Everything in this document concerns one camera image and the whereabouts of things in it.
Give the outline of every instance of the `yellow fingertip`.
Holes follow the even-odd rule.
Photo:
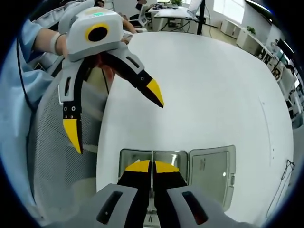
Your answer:
[[[157,82],[154,79],[152,79],[152,81],[149,82],[149,84],[147,85],[147,88],[150,89],[152,91],[152,93],[155,94],[157,99],[160,101],[160,103],[164,107],[164,102],[163,102],[163,99],[162,99],[161,90],[160,90]]]
[[[125,170],[133,172],[148,172],[150,160],[136,161],[129,165]]]
[[[63,127],[72,145],[75,147],[78,153],[81,153],[80,143],[77,135],[77,119],[64,119]]]
[[[155,161],[156,165],[156,172],[161,173],[161,172],[179,172],[180,170],[176,168],[173,165],[163,163],[161,161]]]

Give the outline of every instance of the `office chair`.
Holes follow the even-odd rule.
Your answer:
[[[134,26],[134,28],[144,28],[149,20],[146,17],[146,10],[149,6],[143,5],[141,11],[139,12],[138,19],[129,20],[129,22]]]
[[[63,221],[96,193],[97,147],[107,95],[84,82],[82,136],[84,153],[78,154],[62,125],[58,99],[61,72],[43,95],[32,121],[28,141],[28,174],[43,222]]]

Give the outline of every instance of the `wall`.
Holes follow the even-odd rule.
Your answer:
[[[127,17],[138,14],[138,9],[135,8],[137,1],[136,0],[113,0],[114,7],[116,12],[121,12]],[[151,5],[156,3],[157,0],[147,0],[147,4]]]
[[[266,47],[270,46],[271,42],[274,42],[276,39],[279,40],[282,37],[283,33],[281,30],[277,26],[272,25],[266,41]]]
[[[206,7],[208,8],[210,12],[211,21],[209,20],[209,14],[205,8],[205,17],[206,17],[206,24],[210,24],[212,26],[215,26],[217,28],[220,28],[222,21],[226,18],[223,14],[217,13],[213,10],[213,4],[214,0],[206,0],[205,2]]]
[[[258,38],[262,43],[266,43],[268,34],[271,29],[271,24],[269,24],[261,14],[259,14],[247,3],[245,4],[245,13],[242,26],[254,27],[256,30],[256,38]]]
[[[113,2],[114,2],[115,10],[117,12],[121,12],[127,15],[128,17],[139,13],[139,11],[135,8],[135,5],[137,3],[136,0],[113,0]],[[147,0],[147,2],[148,5],[151,5],[156,3],[157,0]],[[210,12],[211,25],[219,28],[225,16],[213,11],[213,4],[214,4],[214,0],[206,0],[206,7]],[[207,24],[210,24],[209,14],[206,9],[204,15],[207,18]]]

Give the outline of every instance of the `black circular sensor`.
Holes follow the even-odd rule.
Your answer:
[[[97,42],[105,38],[108,34],[108,30],[104,27],[98,27],[93,29],[88,36],[88,39],[92,42]]]

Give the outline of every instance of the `round white table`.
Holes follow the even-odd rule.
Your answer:
[[[189,152],[235,145],[226,214],[262,224],[286,160],[293,159],[288,110],[267,66],[238,47],[185,33],[136,34],[129,49],[158,82],[165,106],[115,77],[99,137],[97,191],[117,183],[123,148]]]

